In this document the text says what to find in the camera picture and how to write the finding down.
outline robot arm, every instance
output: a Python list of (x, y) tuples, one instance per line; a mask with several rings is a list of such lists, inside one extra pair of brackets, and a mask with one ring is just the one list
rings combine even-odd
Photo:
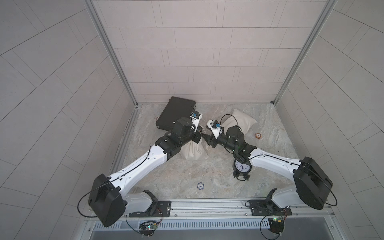
[(94, 180), (88, 204), (105, 227), (112, 225), (124, 213), (145, 212), (148, 216), (153, 215), (157, 199), (152, 193), (127, 193), (150, 171), (180, 152), (184, 144), (191, 140), (199, 143), (201, 137), (213, 148), (220, 144), (232, 151), (241, 164), (271, 170), (295, 183), (292, 187), (271, 190), (265, 201), (269, 212), (275, 213), (289, 205), (302, 203), (315, 209), (323, 208), (333, 184), (313, 159), (289, 159), (267, 153), (247, 144), (237, 126), (230, 127), (224, 134), (217, 121), (207, 123), (212, 130), (211, 135), (203, 134), (199, 126), (201, 118), (199, 112), (193, 111), (190, 119), (177, 119), (170, 135), (168, 132), (160, 137), (140, 158), (109, 177), (101, 174)]

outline black mounting plate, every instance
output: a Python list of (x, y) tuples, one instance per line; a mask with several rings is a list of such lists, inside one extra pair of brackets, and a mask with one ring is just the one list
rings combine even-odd
[[(169, 217), (171, 201), (158, 201), (156, 208), (160, 208), (161, 212), (163, 213), (163, 217)], [(129, 217), (161, 217), (161, 215), (159, 211), (155, 211), (154, 215), (152, 216), (148, 216), (145, 212), (133, 212), (129, 214)]]
[[(249, 202), (249, 205), (250, 205), (250, 208), (251, 208), (252, 216), (270, 216), (271, 215), (265, 209), (265, 207), (266, 207), (265, 200), (254, 200), (253, 199), (253, 200), (249, 200), (248, 202)], [(292, 215), (292, 211), (291, 211), (289, 206), (284, 208), (284, 209), (287, 212), (287, 216)], [(279, 212), (276, 212), (273, 215), (275, 215), (275, 216), (284, 216), (285, 213), (284, 213), (283, 210), (281, 210)]]

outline wall tile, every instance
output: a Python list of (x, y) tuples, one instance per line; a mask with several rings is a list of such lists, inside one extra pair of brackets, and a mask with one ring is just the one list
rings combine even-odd
[(293, 76), (292, 80), (290, 81), (290, 83), (288, 84), (288, 90), (291, 94), (294, 94), (295, 91), (297, 90), (297, 87), (300, 85), (300, 83), (302, 82), (302, 80), (299, 78), (299, 76), (297, 75), (297, 73), (295, 73), (295, 75)]
[(143, 95), (148, 103), (167, 103), (171, 95)]
[(0, 203), (12, 206), (32, 209), (39, 197), (15, 191), (12, 189), (0, 188)]
[(45, 80), (80, 48), (67, 22), (61, 22), (18, 45), (13, 51)]
[(313, 95), (316, 95), (319, 90), (324, 86), (324, 84), (329, 80), (330, 78), (324, 74), (324, 76), (320, 79), (320, 81), (316, 84), (314, 89), (312, 90)]
[[(102, 149), (102, 147), (100, 147), (98, 144), (95, 144), (92, 153), (89, 156), (89, 160), (87, 161), (83, 172), (79, 177), (79, 180), (77, 181), (74, 188), (72, 187), (73, 191), (70, 194), (69, 199), (65, 199), (68, 200), (67, 204), (77, 206), (78, 201), (84, 195), (84, 193), (92, 188), (94, 179), (99, 175), (98, 172), (100, 171), (100, 167), (103, 163), (105, 155), (106, 151)], [(83, 198), (79, 206), (84, 208), (87, 200), (87, 198)]]
[(106, 88), (100, 75), (97, 71), (94, 71), (76, 91), (67, 105), (85, 121)]
[(367, 115), (332, 80), (324, 84), (316, 98), (347, 139), (372, 124)]
[(153, 1), (152, 8), (153, 8), (153, 15), (155, 16), (156, 27), (162, 27), (163, 19), (161, 17), (159, 1)]
[(65, 215), (69, 217), (81, 217), (81, 215), (77, 211), (77, 207), (68, 205), (68, 204), (65, 205), (63, 211), (61, 212), (61, 215)]
[(127, 78), (128, 82), (130, 83), (146, 83), (147, 77), (144, 73), (143, 67), (123, 67), (122, 68), (125, 74), (125, 77)]
[(285, 106), (282, 102), (279, 102), (276, 105), (276, 111), (278, 112), (280, 119), (282, 123), (284, 124), (285, 131), (287, 132), (288, 136), (291, 135), (295, 130), (296, 127), (293, 124), (293, 121), (291, 117), (289, 116), (287, 110), (285, 109)]
[(300, 83), (293, 97), (311, 125), (325, 113), (324, 108), (303, 82)]
[(278, 48), (286, 28), (233, 28), (231, 48)]
[(365, 33), (369, 30), (369, 26), (363, 24), (358, 32), (353, 36), (353, 38), (349, 41), (347, 46), (344, 48), (343, 53), (348, 55), (352, 49), (356, 46), (356, 44), (361, 40), (361, 38), (365, 35)]
[(97, 1), (106, 26), (156, 27), (150, 1)]
[(98, 35), (91, 17), (89, 16), (86, 9), (79, 12), (78, 14), (73, 15), (72, 19), (86, 43), (89, 43)]
[(74, 123), (76, 123), (79, 127), (83, 126), (84, 121), (70, 107), (68, 107), (68, 105), (65, 105), (61, 111), (72, 121), (74, 121)]
[(379, 237), (373, 226), (350, 227), (349, 230), (355, 238)]
[(75, 172), (81, 174), (84, 166), (81, 165), (80, 163), (76, 162), (75, 160), (73, 160), (72, 158), (68, 157), (68, 156), (64, 156), (63, 160), (61, 161), (61, 164), (74, 170)]
[(375, 122), (384, 129), (384, 85), (356, 64), (338, 86)]
[(262, 49), (255, 48), (222, 48), (218, 65), (256, 67), (261, 53)]
[(14, 0), (20, 10), (24, 13), (24, 15), (28, 18), (28, 20), (32, 23), (35, 29), (41, 33), (45, 30), (44, 25), (40, 22), (36, 14), (32, 11), (29, 5), (25, 0)]
[(100, 68), (102, 72), (104, 73), (104, 76), (107, 78), (108, 82), (112, 82), (113, 78), (116, 76), (117, 72), (115, 70), (115, 67), (113, 66), (111, 59), (107, 57), (104, 59), (104, 61), (100, 64)]
[(264, 65), (265, 58), (268, 54), (268, 48), (263, 48), (262, 54), (260, 55), (259, 62), (257, 63), (258, 67), (262, 67)]
[(116, 128), (119, 125), (120, 119), (124, 113), (124, 109), (121, 109), (117, 104), (113, 108), (107, 122), (105, 123), (103, 130), (100, 133), (100, 138), (110, 146), (113, 135)]
[(302, 48), (311, 28), (287, 28), (280, 48)]
[(370, 225), (371, 223), (369, 222), (367, 216), (360, 207), (356, 198), (353, 196), (348, 185), (345, 183), (345, 180), (338, 171), (338, 168), (336, 167), (335, 163), (333, 161), (329, 161), (324, 164), (321, 168), (328, 175), (328, 177), (333, 183), (332, 191), (335, 193), (339, 202), (337, 208), (340, 210), (347, 226), (359, 227)]
[(111, 113), (123, 90), (124, 86), (122, 85), (119, 76), (116, 75), (99, 100), (108, 113)]
[(223, 27), (270, 27), (278, 2), (226, 2)]
[(172, 67), (212, 66), (213, 48), (168, 48), (169, 63)]
[(126, 67), (164, 66), (160, 48), (120, 48), (119, 53)]
[(328, 118), (330, 118), (330, 116), (325, 112), (314, 124), (312, 124), (313, 130), (316, 131), (316, 129), (318, 129), (326, 120), (328, 120)]
[(5, 181), (4, 187), (40, 196), (79, 130), (79, 126), (60, 112)]
[(234, 67), (194, 67), (194, 82), (232, 82)]
[(167, 83), (132, 83), (137, 94), (169, 94)]
[(103, 58), (92, 41), (57, 69), (55, 74), (75, 93), (102, 61)]
[(352, 193), (361, 192), (367, 189), (381, 186), (375, 176), (364, 178), (363, 180), (351, 183), (348, 185)]
[(295, 130), (290, 137), (300, 159), (303, 159), (304, 157), (311, 157), (297, 130)]
[(95, 107), (73, 141), (67, 156), (85, 165), (107, 119)]
[(303, 113), (300, 113), (299, 116), (293, 120), (293, 123), (295, 124), (297, 131), (299, 132), (305, 146), (314, 160), (319, 159), (327, 153), (319, 137), (317, 137), (315, 131)]
[(239, 82), (273, 82), (279, 68), (273, 67), (242, 67)]
[(173, 83), (173, 88), (175, 94), (210, 94), (211, 93), (211, 83)]
[(296, 100), (287, 90), (285, 90), (283, 96), (281, 97), (281, 102), (284, 104), (285, 109), (287, 110), (290, 117), (292, 117), (297, 109), (299, 109), (299, 105), (297, 104)]
[(13, 1), (1, 2), (0, 22), (0, 54), (38, 33)]
[(3, 119), (34, 89), (16, 69), (0, 57), (0, 119)]
[(384, 33), (370, 28), (348, 56), (384, 82), (384, 69), (381, 64), (384, 61), (382, 42)]
[(300, 49), (294, 48), (270, 48), (266, 56), (264, 67), (291, 67), (296, 60)]
[(335, 83), (339, 83), (355, 64), (349, 57), (321, 37), (316, 38), (308, 52), (308, 57)]
[(380, 171), (384, 165), (381, 157), (383, 154), (383, 147), (382, 142), (380, 142), (383, 140), (384, 133), (379, 132), (355, 146), (356, 151), (381, 184), (384, 183), (384, 173)]
[(85, 9), (84, 3), (76, 0), (69, 0), (66, 2), (60, 0), (26, 0), (26, 2), (45, 28), (49, 28)]
[(332, 11), (319, 35), (342, 51), (361, 26), (355, 19)]
[(306, 56), (297, 70), (297, 75), (305, 83), (310, 91), (319, 83), (324, 76), (324, 72)]
[(277, 25), (279, 24), (281, 15), (282, 15), (284, 8), (285, 8), (285, 4), (286, 4), (286, 2), (279, 2), (279, 5), (277, 6), (275, 15), (273, 17), (271, 28), (276, 28)]
[(253, 94), (277, 94), (281, 83), (256, 83)]
[(159, 1), (163, 26), (216, 27), (217, 2)]
[(103, 164), (100, 167), (99, 174), (103, 173), (105, 176), (109, 176), (111, 174), (111, 166), (115, 159), (116, 152), (118, 150), (119, 144), (115, 141), (111, 142), (111, 145), (108, 149), (108, 152), (104, 158)]
[(76, 24), (74, 23), (72, 18), (68, 18), (65, 20), (69, 27), (71, 28), (73, 34), (76, 36), (77, 40), (81, 44), (82, 47), (84, 47), (87, 43), (85, 42), (83, 36), (81, 35), (79, 29), (76, 27)]
[(372, 137), (378, 132), (380, 132), (380, 129), (376, 126), (376, 124), (372, 123), (365, 129), (363, 129), (361, 132), (357, 133), (356, 135), (348, 139), (348, 141), (352, 144), (352, 146), (356, 146), (362, 141)]
[(71, 96), (54, 74), (28, 95), (0, 122), (0, 159), (19, 164)]
[(287, 2), (278, 27), (312, 28), (323, 7), (324, 2)]
[(358, 192), (355, 194), (355, 197), (359, 201), (359, 204), (367, 214), (368, 218), (371, 220), (371, 223), (379, 236), (383, 238), (384, 229), (382, 227), (383, 220), (381, 218), (383, 210), (380, 209), (378, 211), (375, 209), (375, 206), (379, 206), (384, 197), (383, 187), (375, 187), (363, 192)]
[(76, 227), (79, 218), (60, 215), (49, 239), (67, 240), (71, 239), (71, 235)]
[(220, 83), (216, 85), (216, 94), (247, 94), (251, 83)]
[(256, 102), (258, 94), (223, 94), (222, 102)]
[(175, 48), (173, 28), (120, 28), (127, 48)]
[(0, 185), (3, 185), (15, 168), (15, 165), (0, 160)]
[(384, 32), (382, 13), (384, 3), (379, 0), (356, 0), (346, 12), (347, 16)]
[(373, 175), (331, 118), (316, 133), (347, 184)]
[(112, 47), (114, 48), (126, 48), (124, 39), (120, 32), (120, 28), (104, 28), (105, 32), (108, 35), (109, 40), (111, 41)]
[(35, 87), (43, 82), (12, 50), (4, 53), (2, 57)]
[(330, 160), (332, 160), (331, 156), (329, 155), (329, 153), (327, 153), (324, 156), (317, 159), (316, 162), (319, 166), (322, 166), (322, 165), (326, 164), (327, 162), (329, 162)]
[(231, 36), (232, 28), (175, 28), (178, 48), (229, 48)]
[(217, 28), (223, 27), (224, 7), (225, 7), (224, 1), (217, 2), (217, 14), (216, 14), (216, 27)]
[(0, 204), (0, 231), (2, 238), (14, 239), (25, 219), (28, 217), (30, 209), (14, 207)]
[(15, 239), (48, 239), (79, 174), (59, 165)]
[(187, 67), (158, 67), (149, 68), (152, 81), (157, 82), (188, 82)]

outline white pillow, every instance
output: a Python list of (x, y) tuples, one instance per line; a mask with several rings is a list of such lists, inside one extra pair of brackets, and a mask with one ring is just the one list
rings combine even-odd
[[(248, 132), (248, 130), (252, 127), (252, 125), (257, 123), (257, 121), (254, 120), (251, 116), (249, 116), (249, 115), (247, 115), (247, 114), (245, 114), (245, 113), (243, 113), (237, 109), (233, 110), (232, 115), (236, 118), (239, 127), (241, 127), (241, 129), (243, 131), (243, 134), (246, 134)], [(228, 115), (228, 116), (229, 116), (229, 118), (221, 124), (221, 126), (224, 128), (225, 132), (227, 132), (228, 128), (237, 125), (236, 120), (232, 116), (230, 116), (230, 115)]]

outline black cable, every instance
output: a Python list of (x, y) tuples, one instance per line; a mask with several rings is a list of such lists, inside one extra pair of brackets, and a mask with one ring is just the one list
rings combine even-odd
[(267, 216), (263, 217), (263, 219), (262, 219), (261, 222), (260, 222), (260, 233), (263, 235), (263, 237), (264, 237), (265, 239), (268, 239), (268, 240), (275, 240), (275, 239), (277, 239), (277, 238), (280, 237), (281, 233), (279, 233), (279, 234), (277, 235), (277, 237), (275, 237), (275, 238), (267, 238), (266, 236), (264, 236), (264, 234), (263, 234), (263, 232), (262, 232), (262, 225), (261, 225), (261, 223), (263, 222), (263, 220), (264, 220), (266, 217), (267, 217)]
[(129, 226), (132, 230), (134, 230), (133, 227), (131, 227), (131, 225), (128, 223), (128, 221), (127, 221), (127, 216), (128, 216), (128, 214), (125, 215), (125, 221), (127, 222), (128, 226)]
[[(126, 172), (125, 174), (121, 175), (121, 177), (123, 177), (123, 176), (125, 176), (126, 174), (132, 172), (133, 170), (135, 170), (136, 168), (138, 168), (142, 163), (144, 163), (144, 162), (148, 159), (149, 153), (150, 153), (150, 151), (151, 151), (151, 147), (152, 147), (152, 146), (149, 146), (149, 151), (148, 151), (147, 157), (146, 157), (146, 158), (145, 158), (139, 165), (137, 165), (137, 166), (134, 167), (133, 169), (129, 170), (129, 171)], [(79, 202), (77, 202), (77, 211), (79, 212), (79, 214), (80, 214), (81, 216), (83, 216), (83, 217), (97, 217), (97, 216), (86, 216), (86, 215), (84, 215), (84, 214), (82, 214), (82, 213), (80, 212), (79, 204), (80, 204), (81, 200), (82, 200), (85, 196), (87, 196), (88, 194), (90, 194), (91, 192), (93, 192), (93, 191), (95, 191), (95, 190), (97, 190), (97, 189), (99, 189), (99, 188), (101, 188), (101, 187), (104, 187), (105, 185), (110, 184), (111, 182), (114, 182), (114, 181), (116, 181), (116, 180), (118, 180), (118, 179), (119, 179), (119, 178), (116, 178), (116, 179), (114, 179), (114, 180), (112, 180), (112, 181), (107, 182), (106, 184), (102, 184), (102, 185), (100, 185), (99, 187), (97, 187), (97, 188), (95, 188), (95, 189), (93, 189), (93, 190), (87, 192), (84, 196), (82, 196), (82, 197), (80, 198)]]
[(316, 174), (315, 172), (313, 172), (311, 169), (309, 169), (309, 168), (307, 168), (307, 167), (304, 167), (305, 169), (307, 169), (307, 170), (309, 170), (310, 172), (312, 172), (315, 176), (317, 176), (317, 178), (318, 179), (320, 179), (323, 183), (324, 183), (324, 185), (328, 188), (328, 190), (332, 193), (332, 195), (333, 195), (333, 197), (335, 198), (335, 201), (336, 201), (336, 204), (330, 204), (330, 203), (327, 203), (327, 202), (324, 202), (325, 204), (328, 204), (328, 205), (330, 205), (330, 206), (333, 206), (333, 207), (335, 207), (335, 206), (337, 206), (337, 198), (336, 198), (336, 196), (334, 195), (334, 193), (332, 192), (332, 190), (328, 187), (328, 185), (323, 181), (323, 179), (318, 175), (318, 174)]

